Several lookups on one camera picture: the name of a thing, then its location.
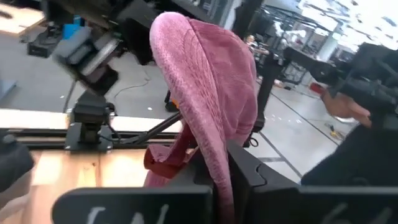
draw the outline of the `wooden tabletop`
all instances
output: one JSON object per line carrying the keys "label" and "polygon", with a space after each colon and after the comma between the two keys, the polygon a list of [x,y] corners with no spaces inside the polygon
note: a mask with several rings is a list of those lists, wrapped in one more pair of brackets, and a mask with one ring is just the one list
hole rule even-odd
{"label": "wooden tabletop", "polygon": [[[0,128],[65,129],[65,114],[0,110]],[[116,117],[117,131],[146,131],[161,119]],[[176,123],[165,132],[179,132]],[[51,208],[68,190],[79,187],[141,187],[147,171],[143,166],[144,149],[114,150],[108,154],[70,154],[65,151],[34,151],[36,161],[30,191],[30,204],[3,224],[51,224]]]}
{"label": "wooden tabletop", "polygon": [[8,35],[20,36],[45,20],[43,12],[35,9],[0,4],[0,11],[12,16],[12,19],[0,17],[0,32]]}

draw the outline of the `concrete floor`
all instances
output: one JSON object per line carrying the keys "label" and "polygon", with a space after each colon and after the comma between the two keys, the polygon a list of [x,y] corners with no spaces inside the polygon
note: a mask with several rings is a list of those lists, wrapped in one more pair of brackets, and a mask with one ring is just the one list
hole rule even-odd
{"label": "concrete floor", "polygon": [[[17,87],[0,102],[0,107],[61,112],[72,84],[69,74],[51,58],[27,56],[26,44],[20,44],[15,38],[0,35],[0,49],[0,77],[17,80]],[[169,117],[163,103],[167,85],[156,66],[138,65],[131,54],[123,55],[111,64],[119,71],[120,81],[106,97],[115,103],[119,115]],[[70,107],[82,93],[83,88],[76,87]]]}
{"label": "concrete floor", "polygon": [[[28,57],[26,45],[15,38],[0,36],[0,48],[0,77],[18,81],[0,107],[61,112],[72,83],[69,75],[52,59]],[[115,103],[119,115],[160,119],[170,116],[164,109],[167,85],[156,66],[142,67],[131,54],[112,64],[120,72],[120,81],[107,98]],[[70,107],[82,92],[82,87],[76,88]],[[259,147],[248,151],[296,182],[340,143],[330,136],[325,124],[333,124],[344,133],[352,128],[329,116],[318,97],[302,86],[296,91],[273,89],[265,116],[264,129],[254,135]]]}

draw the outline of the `person's hand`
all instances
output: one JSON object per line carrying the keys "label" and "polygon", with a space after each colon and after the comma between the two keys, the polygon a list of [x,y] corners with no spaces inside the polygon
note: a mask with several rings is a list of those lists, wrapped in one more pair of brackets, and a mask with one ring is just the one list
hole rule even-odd
{"label": "person's hand", "polygon": [[330,94],[326,93],[322,96],[327,111],[332,116],[339,118],[354,118],[366,127],[370,127],[372,122],[369,119],[370,112],[359,106],[354,100],[344,94],[337,94],[332,98]]}

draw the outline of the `black bracket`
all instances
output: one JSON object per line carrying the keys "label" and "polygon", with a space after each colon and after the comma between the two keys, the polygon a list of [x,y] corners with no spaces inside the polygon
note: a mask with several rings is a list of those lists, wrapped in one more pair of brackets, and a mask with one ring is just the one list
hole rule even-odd
{"label": "black bracket", "polygon": [[108,105],[105,97],[90,91],[79,97],[70,116],[66,150],[106,152],[113,148]]}
{"label": "black bracket", "polygon": [[272,52],[266,56],[264,59],[264,64],[262,68],[262,82],[260,85],[259,92],[257,94],[257,119],[254,123],[252,133],[250,134],[248,140],[244,143],[243,147],[250,146],[250,139],[253,133],[258,133],[261,131],[266,123],[266,118],[264,117],[264,112],[266,110],[266,105],[271,94],[272,87],[274,86],[275,79],[282,73],[285,63],[278,57],[276,57]]}

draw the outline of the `towel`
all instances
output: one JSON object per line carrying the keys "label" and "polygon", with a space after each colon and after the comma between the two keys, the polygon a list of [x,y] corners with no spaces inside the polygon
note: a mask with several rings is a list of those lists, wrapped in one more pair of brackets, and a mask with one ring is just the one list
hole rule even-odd
{"label": "towel", "polygon": [[151,145],[145,186],[163,186],[189,161],[196,142],[218,192],[219,223],[234,223],[226,141],[241,146],[257,118],[256,67],[247,45],[229,30],[176,12],[156,17],[150,47],[183,117],[172,147]]}

